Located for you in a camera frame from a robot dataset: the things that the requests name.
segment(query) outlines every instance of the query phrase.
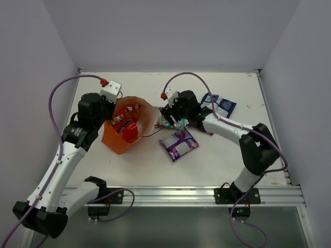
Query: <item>white table surface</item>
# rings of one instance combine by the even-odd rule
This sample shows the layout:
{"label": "white table surface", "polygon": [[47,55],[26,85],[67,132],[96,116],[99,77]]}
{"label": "white table surface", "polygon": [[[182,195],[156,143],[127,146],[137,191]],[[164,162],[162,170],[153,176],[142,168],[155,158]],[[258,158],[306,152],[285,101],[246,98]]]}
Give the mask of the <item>white table surface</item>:
{"label": "white table surface", "polygon": [[[165,106],[160,94],[167,80],[175,73],[93,73],[122,84],[124,96],[137,96],[151,105]],[[264,123],[271,130],[256,74],[198,73],[213,94],[237,103],[231,119],[250,125]],[[200,101],[206,93],[203,84],[194,76],[183,75],[170,84],[178,91],[192,90]],[[87,92],[100,92],[96,79],[79,80],[70,114],[77,111],[78,101]],[[103,127],[86,156],[76,167],[68,185],[80,185],[88,176],[107,181],[108,185],[123,186],[215,186],[231,183],[241,172],[243,161],[240,148],[231,141],[196,130],[189,130],[199,148],[172,162],[159,139],[169,137],[175,130],[163,129],[144,138],[137,146],[122,155],[115,154],[101,142]],[[278,159],[270,168],[280,168]],[[259,185],[287,185],[283,172],[265,176]]]}

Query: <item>snack package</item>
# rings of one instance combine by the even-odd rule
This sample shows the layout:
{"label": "snack package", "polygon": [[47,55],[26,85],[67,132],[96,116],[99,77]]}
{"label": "snack package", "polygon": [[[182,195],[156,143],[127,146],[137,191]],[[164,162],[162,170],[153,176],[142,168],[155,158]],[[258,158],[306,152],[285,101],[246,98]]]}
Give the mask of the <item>snack package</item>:
{"label": "snack package", "polygon": [[139,136],[139,115],[141,105],[133,104],[123,107],[116,113],[116,117],[110,121],[112,128],[122,137],[126,142],[132,143],[138,139]]}
{"label": "snack package", "polygon": [[160,139],[160,143],[164,146],[173,162],[199,147],[198,142],[186,128],[178,130],[168,138]]}
{"label": "snack package", "polygon": [[176,122],[176,120],[174,118],[173,121],[175,122],[175,124],[172,126],[169,124],[169,122],[162,116],[161,114],[161,110],[163,109],[162,107],[154,107],[157,110],[157,114],[158,114],[158,120],[156,122],[156,125],[162,125],[165,126],[166,128],[173,128],[173,129],[177,129],[177,130],[184,130],[185,128],[185,119],[181,119],[180,121]]}
{"label": "snack package", "polygon": [[[221,98],[219,97],[219,95],[213,95],[213,102],[216,113],[225,118],[230,118],[234,108],[237,105],[237,103]],[[208,93],[206,93],[202,98],[201,107],[207,107],[209,109],[212,109],[212,100]]]}

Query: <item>blue snack bag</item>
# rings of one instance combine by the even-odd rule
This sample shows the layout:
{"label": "blue snack bag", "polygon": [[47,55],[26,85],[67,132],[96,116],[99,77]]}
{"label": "blue snack bag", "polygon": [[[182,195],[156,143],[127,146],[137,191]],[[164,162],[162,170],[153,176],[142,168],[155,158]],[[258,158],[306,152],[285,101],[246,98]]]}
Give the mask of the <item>blue snack bag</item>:
{"label": "blue snack bag", "polygon": [[[225,118],[230,118],[237,103],[221,98],[219,95],[213,95],[212,98],[216,113]],[[202,98],[201,107],[208,107],[209,109],[212,109],[212,99],[208,93],[206,93]]]}

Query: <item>cable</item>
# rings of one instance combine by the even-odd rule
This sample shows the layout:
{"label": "cable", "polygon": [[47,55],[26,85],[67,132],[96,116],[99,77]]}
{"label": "cable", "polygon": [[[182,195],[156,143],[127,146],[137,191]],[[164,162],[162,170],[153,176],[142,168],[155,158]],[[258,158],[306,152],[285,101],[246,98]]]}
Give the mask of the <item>cable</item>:
{"label": "cable", "polygon": [[131,193],[131,195],[132,195],[132,202],[131,202],[131,205],[128,207],[128,209],[127,209],[126,211],[124,211],[123,213],[121,213],[119,216],[116,216],[116,217],[111,218],[111,219],[109,219],[109,220],[98,220],[98,222],[111,222],[111,221],[117,220],[117,219],[121,218],[123,215],[125,215],[127,212],[129,212],[129,211],[131,210],[131,208],[132,208],[132,206],[133,206],[133,203],[134,203],[135,196],[134,196],[134,193],[133,193],[132,190],[130,190],[130,189],[125,189],[125,188],[120,188],[120,189],[118,189],[118,190],[115,190],[115,191],[113,191],[112,193],[109,193],[108,195],[105,195],[105,196],[103,196],[103,197],[101,197],[101,198],[99,198],[99,199],[91,200],[91,201],[89,202],[89,204],[91,204],[91,203],[97,203],[98,201],[103,200],[103,199],[106,199],[106,198],[109,198],[110,196],[112,196],[112,195],[114,195],[114,194],[116,194],[116,193],[118,193],[118,192],[121,192],[121,191],[128,191],[128,192]]}
{"label": "cable", "polygon": [[228,124],[228,125],[230,125],[230,126],[232,126],[232,127],[239,128],[239,129],[242,128],[242,129],[245,130],[245,131],[252,132],[252,133],[258,135],[259,137],[261,137],[262,139],[264,139],[265,141],[267,141],[268,144],[271,145],[272,148],[274,148],[274,149],[278,152],[279,156],[283,159],[284,167],[283,167],[283,168],[280,168],[280,169],[270,169],[270,170],[266,170],[266,171],[265,171],[265,172],[259,177],[259,179],[253,184],[253,186],[252,186],[252,187],[251,187],[251,188],[250,188],[250,189],[249,189],[249,190],[248,190],[248,191],[247,191],[242,197],[240,197],[240,198],[235,202],[235,204],[233,205],[233,207],[232,207],[232,209],[231,209],[231,213],[230,213],[230,225],[231,225],[231,228],[232,228],[232,230],[233,230],[233,233],[235,234],[235,236],[237,237],[237,239],[238,239],[242,244],[244,244],[245,246],[247,246],[247,247],[249,247],[249,248],[263,248],[263,247],[265,247],[266,244],[267,244],[267,235],[266,235],[266,233],[265,233],[261,228],[259,228],[258,226],[254,225],[254,224],[252,224],[252,223],[249,223],[249,222],[244,222],[245,224],[247,224],[247,225],[249,225],[249,226],[255,227],[255,228],[256,228],[257,230],[259,230],[259,231],[263,234],[263,236],[264,236],[264,242],[263,242],[263,244],[262,244],[261,246],[251,246],[251,245],[249,245],[248,243],[246,243],[246,242],[245,242],[245,241],[239,236],[239,234],[237,233],[237,231],[234,229],[234,226],[233,226],[233,220],[232,220],[232,213],[233,213],[233,210],[234,210],[234,208],[236,207],[236,205],[237,205],[241,200],[243,200],[243,199],[249,194],[249,192],[254,188],[254,186],[256,186],[256,184],[257,184],[257,183],[263,178],[263,176],[264,176],[265,174],[267,174],[267,173],[271,173],[271,172],[280,172],[280,171],[282,171],[282,170],[286,170],[286,169],[288,168],[288,162],[287,162],[287,160],[286,160],[284,154],[282,153],[282,151],[277,147],[277,145],[275,145],[271,140],[269,140],[269,139],[268,139],[266,136],[264,136],[263,134],[257,132],[256,130],[253,130],[253,129],[251,129],[251,128],[241,127],[241,126],[239,126],[239,125],[233,124],[233,123],[227,121],[227,120],[226,120],[225,118],[223,118],[223,117],[218,117],[218,115],[216,114],[216,111],[215,111],[214,101],[213,101],[213,98],[212,98],[213,94],[212,94],[212,92],[210,91],[210,89],[209,89],[208,85],[206,84],[206,82],[205,82],[200,76],[198,76],[197,74],[195,74],[195,73],[193,73],[193,72],[182,72],[182,73],[176,74],[175,76],[171,77],[171,78],[167,81],[167,83],[166,83],[165,86],[164,86],[163,93],[165,92],[165,90],[166,90],[168,84],[169,84],[173,79],[175,79],[176,77],[181,76],[181,75],[193,75],[193,76],[197,77],[198,79],[200,79],[200,81],[205,85],[205,87],[206,87],[206,89],[207,89],[207,91],[208,91],[208,94],[209,94],[209,96],[210,96],[210,98],[211,98],[211,100],[212,100],[213,114],[214,114],[214,116],[215,116],[218,120],[220,120],[220,121],[222,121],[222,122],[224,122],[224,123],[226,123],[226,124]]}
{"label": "cable", "polygon": [[47,238],[48,238],[48,236],[45,236],[45,237],[39,242],[39,244],[37,244],[36,248],[40,248],[40,247],[44,244],[44,242],[47,240]]}
{"label": "cable", "polygon": [[165,126],[158,126],[157,128],[160,128],[159,130],[157,130],[156,132],[150,134],[150,135],[145,135],[145,136],[142,136],[141,138],[147,138],[147,137],[151,137],[153,136],[154,134],[160,132],[163,128],[165,128]]}
{"label": "cable", "polygon": [[[72,79],[78,79],[78,78],[88,78],[88,77],[92,77],[92,78],[96,78],[99,80],[103,80],[103,78],[99,77],[99,76],[95,76],[95,75],[76,75],[76,76],[72,76],[72,77],[68,77],[67,79],[62,80],[61,82],[59,82],[52,90],[49,100],[48,100],[48,110],[50,113],[50,117],[51,117],[51,121],[53,123],[53,127],[55,129],[56,132],[56,136],[59,142],[59,154],[58,154],[58,160],[61,161],[62,159],[62,155],[63,155],[63,143],[62,143],[62,138],[61,138],[61,134],[60,131],[56,125],[54,116],[53,116],[53,111],[52,111],[52,100],[53,100],[53,96],[55,91],[57,90],[57,88],[59,88],[62,84],[64,84],[65,82],[72,80]],[[8,242],[8,240],[10,239],[10,237],[12,236],[12,234],[16,231],[16,229],[22,224],[22,222],[25,220],[25,218],[30,214],[30,212],[33,210],[33,208],[37,205],[39,199],[41,198],[41,196],[43,195],[43,193],[45,192],[48,184],[50,183],[51,179],[53,178],[56,169],[58,168],[59,164],[56,164],[53,168],[53,170],[51,171],[49,177],[47,178],[44,186],[41,188],[38,197],[35,199],[35,201],[32,203],[32,205],[30,206],[30,208],[27,210],[27,212],[21,217],[21,219],[15,224],[15,226],[9,231],[9,233],[7,234],[7,236],[5,237],[5,239],[3,240],[2,244],[1,244],[1,248],[5,248],[6,244]]]}
{"label": "cable", "polygon": [[118,100],[119,100],[119,99],[122,99],[122,97],[123,97],[123,93],[122,93],[122,91],[120,91],[119,93],[121,93],[121,97],[118,98]]}

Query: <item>red connector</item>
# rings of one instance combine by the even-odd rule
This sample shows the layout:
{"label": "red connector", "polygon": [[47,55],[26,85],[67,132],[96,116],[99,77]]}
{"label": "red connector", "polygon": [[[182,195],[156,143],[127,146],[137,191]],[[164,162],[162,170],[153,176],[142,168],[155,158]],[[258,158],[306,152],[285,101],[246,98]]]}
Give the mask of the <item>red connector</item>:
{"label": "red connector", "polygon": [[100,80],[100,84],[101,84],[103,87],[105,87],[106,85],[109,84],[109,82],[108,82],[106,79],[102,79],[102,80]]}
{"label": "red connector", "polygon": [[166,99],[167,99],[167,94],[163,92],[163,93],[161,94],[161,98],[162,98],[163,100],[166,100]]}

